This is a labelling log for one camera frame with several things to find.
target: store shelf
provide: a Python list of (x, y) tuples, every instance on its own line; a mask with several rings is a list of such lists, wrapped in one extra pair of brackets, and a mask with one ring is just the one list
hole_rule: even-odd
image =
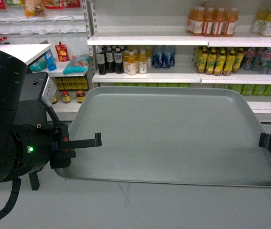
[(53, 71), (48, 71), (46, 69), (46, 72), (48, 72), (48, 75), (50, 77), (74, 77), (74, 76), (84, 76), (85, 72), (82, 73), (72, 73), (72, 74), (63, 74), (63, 70), (68, 65), (69, 62), (56, 62), (55, 65), (57, 68)]
[(45, 53), (49, 47), (50, 44), (2, 44), (0, 51), (10, 54), (28, 65)]
[(271, 47), (271, 37), (236, 32), (234, 37), (192, 36), (176, 31), (97, 32), (88, 45), (206, 45), (209, 47)]
[(168, 70), (149, 68), (146, 74), (107, 73), (93, 77), (94, 83), (200, 83), (200, 77), (190, 64), (181, 64)]

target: gray tray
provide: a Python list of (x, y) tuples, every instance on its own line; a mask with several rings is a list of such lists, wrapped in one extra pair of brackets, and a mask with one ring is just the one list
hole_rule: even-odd
[(90, 91), (70, 139), (102, 146), (76, 150), (74, 179), (271, 187), (271, 153), (243, 97), (225, 89), (99, 87)]

